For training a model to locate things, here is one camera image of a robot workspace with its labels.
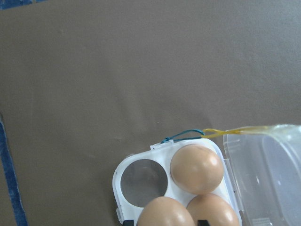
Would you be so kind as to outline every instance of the gray surface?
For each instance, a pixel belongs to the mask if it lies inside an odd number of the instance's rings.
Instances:
[[[300,72],[299,1],[1,11],[0,111],[29,224],[119,225],[118,163],[184,129],[300,124]],[[0,221],[15,225],[2,172]]]

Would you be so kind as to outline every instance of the blue painter's tape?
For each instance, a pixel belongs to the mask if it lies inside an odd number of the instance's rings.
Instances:
[[[0,0],[0,9],[32,4],[32,0]]]
[[[4,125],[0,119],[0,156],[4,169],[6,182],[8,185],[8,193],[11,204],[13,206],[16,223],[18,226],[28,226],[25,211],[22,206],[21,195],[18,188],[18,182],[15,172],[13,160],[9,153],[7,137],[4,130]]]

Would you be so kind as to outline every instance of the egg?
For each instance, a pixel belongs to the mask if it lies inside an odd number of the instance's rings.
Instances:
[[[195,226],[198,220],[207,220],[210,226],[239,226],[239,219],[232,207],[215,194],[198,195],[190,201],[187,210]]]
[[[177,200],[158,197],[144,207],[137,226],[194,226],[194,222],[187,209]]]
[[[223,164],[218,155],[201,145],[187,145],[173,156],[170,172],[174,182],[193,194],[213,191],[223,177]]]

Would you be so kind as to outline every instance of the transparent lid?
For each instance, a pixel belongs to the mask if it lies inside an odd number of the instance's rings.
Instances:
[[[224,146],[248,226],[301,226],[301,126],[225,135]]]

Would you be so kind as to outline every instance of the egg carton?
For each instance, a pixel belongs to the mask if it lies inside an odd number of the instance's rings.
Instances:
[[[117,216],[124,226],[135,226],[144,206],[159,196],[173,198],[184,207],[197,195],[178,187],[170,173],[173,155],[186,145],[202,145],[214,151],[222,161],[224,175],[221,183],[211,193],[223,198],[236,212],[240,225],[241,217],[230,180],[227,160],[219,147],[209,139],[183,140],[158,143],[150,150],[131,155],[116,168],[113,176],[113,191],[117,203]]]

